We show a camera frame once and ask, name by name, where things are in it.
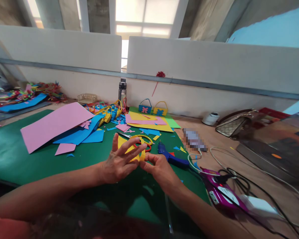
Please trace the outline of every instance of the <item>blue glue gun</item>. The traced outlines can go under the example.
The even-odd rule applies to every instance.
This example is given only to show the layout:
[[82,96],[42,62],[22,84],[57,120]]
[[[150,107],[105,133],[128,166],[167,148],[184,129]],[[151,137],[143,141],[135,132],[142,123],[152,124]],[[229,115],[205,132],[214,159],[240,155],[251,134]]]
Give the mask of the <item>blue glue gun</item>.
[[185,168],[189,167],[188,160],[182,160],[182,159],[176,158],[175,156],[168,153],[166,148],[165,148],[165,145],[162,144],[162,142],[158,143],[157,149],[158,149],[158,153],[164,155],[166,157],[167,161],[170,164],[173,164],[176,167],[179,167],[179,168],[182,168],[182,169],[185,169]]

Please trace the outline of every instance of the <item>beige handbag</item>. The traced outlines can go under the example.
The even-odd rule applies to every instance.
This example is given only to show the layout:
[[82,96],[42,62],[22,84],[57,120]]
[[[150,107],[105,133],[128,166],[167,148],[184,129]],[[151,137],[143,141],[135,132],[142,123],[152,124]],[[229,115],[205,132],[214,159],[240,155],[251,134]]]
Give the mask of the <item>beige handbag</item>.
[[[255,109],[247,109],[231,113],[218,121],[215,130],[226,137],[237,138],[238,134],[244,127],[247,125],[251,126],[252,119],[257,115],[257,113],[258,111]],[[228,118],[237,114],[240,115],[224,122]]]

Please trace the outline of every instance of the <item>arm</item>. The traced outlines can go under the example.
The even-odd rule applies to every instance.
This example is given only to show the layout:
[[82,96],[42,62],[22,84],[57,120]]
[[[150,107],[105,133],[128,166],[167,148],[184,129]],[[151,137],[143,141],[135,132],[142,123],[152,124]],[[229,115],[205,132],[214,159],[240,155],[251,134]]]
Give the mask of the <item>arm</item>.
[[209,206],[186,188],[162,154],[146,154],[140,167],[151,173],[162,190],[184,211],[209,238],[251,238],[250,235]]
[[50,212],[56,205],[82,189],[120,181],[138,166],[137,160],[131,163],[129,161],[147,147],[146,144],[142,144],[125,153],[139,140],[139,138],[132,138],[118,149],[116,133],[112,150],[106,161],[83,169],[56,174],[9,192],[0,198],[0,217],[32,220]]

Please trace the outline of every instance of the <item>power adapter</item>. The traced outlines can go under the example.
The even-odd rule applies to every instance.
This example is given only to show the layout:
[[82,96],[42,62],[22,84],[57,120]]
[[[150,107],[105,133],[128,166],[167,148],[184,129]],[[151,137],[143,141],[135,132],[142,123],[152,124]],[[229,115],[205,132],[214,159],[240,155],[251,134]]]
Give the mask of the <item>power adapter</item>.
[[281,219],[277,210],[267,203],[267,201],[247,195],[239,195],[239,198],[246,205],[250,213],[262,217]]

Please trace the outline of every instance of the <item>white partition board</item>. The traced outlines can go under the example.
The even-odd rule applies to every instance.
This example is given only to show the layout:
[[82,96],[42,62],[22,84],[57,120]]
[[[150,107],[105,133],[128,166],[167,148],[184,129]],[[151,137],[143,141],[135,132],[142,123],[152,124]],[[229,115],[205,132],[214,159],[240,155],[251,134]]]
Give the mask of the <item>white partition board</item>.
[[128,73],[299,94],[299,48],[130,37]]
[[0,25],[0,41],[13,60],[121,71],[121,36]]
[[96,94],[99,101],[112,103],[118,97],[120,77],[28,66],[19,68],[30,82],[59,82],[61,92],[69,98],[77,99],[80,94],[91,93]]
[[[290,99],[161,82],[158,83],[152,97],[156,82],[130,78],[126,82],[129,106],[138,106],[142,100],[149,98],[153,107],[157,102],[165,101],[168,112],[197,118],[202,118],[206,113],[213,111],[218,112],[222,117],[249,108],[259,110],[268,107],[277,111],[284,111],[297,102]],[[164,108],[164,103],[160,103],[159,106]]]

